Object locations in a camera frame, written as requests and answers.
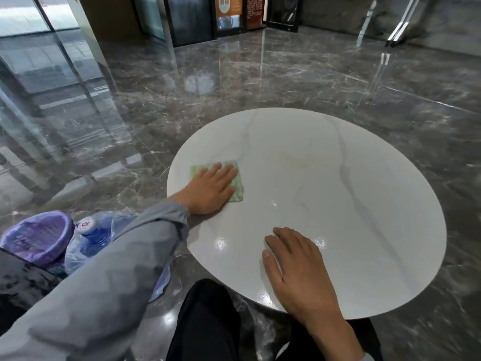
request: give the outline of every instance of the green cleaning cloth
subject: green cleaning cloth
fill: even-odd
[[[232,165],[239,170],[239,166],[237,165],[236,161],[225,161],[222,162],[222,167],[224,167],[226,164],[232,163]],[[203,168],[207,167],[210,169],[215,163],[209,163],[209,164],[198,164],[196,166],[191,166],[190,167],[190,179],[192,179],[197,172],[202,170]],[[242,201],[244,198],[244,187],[242,185],[241,181],[241,173],[239,172],[237,176],[234,177],[232,180],[231,186],[235,186],[236,192],[232,197],[229,199],[229,201]]]

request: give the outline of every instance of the large water bottle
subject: large water bottle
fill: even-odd
[[[75,225],[74,235],[65,251],[65,272],[72,274],[97,255],[136,217],[123,212],[105,211],[85,217]],[[170,268],[162,272],[149,301],[159,297],[170,281]]]

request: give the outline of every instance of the marble tabletop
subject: marble tabletop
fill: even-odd
[[[167,194],[195,164],[235,160],[244,200],[193,227],[188,248],[217,279],[284,310],[262,266],[264,237],[289,226],[321,250],[346,319],[395,309],[435,277],[446,250],[438,199],[415,166],[376,135],[307,110],[241,111],[192,135]]]

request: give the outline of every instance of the poster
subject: poster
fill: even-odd
[[[247,0],[247,27],[255,28],[262,24],[264,0]]]
[[[215,0],[217,17],[242,15],[242,0]]]

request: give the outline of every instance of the forearm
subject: forearm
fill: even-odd
[[[163,201],[60,283],[0,337],[0,361],[117,360],[181,239],[188,211]]]
[[[354,330],[341,315],[325,315],[307,330],[327,361],[368,361]]]

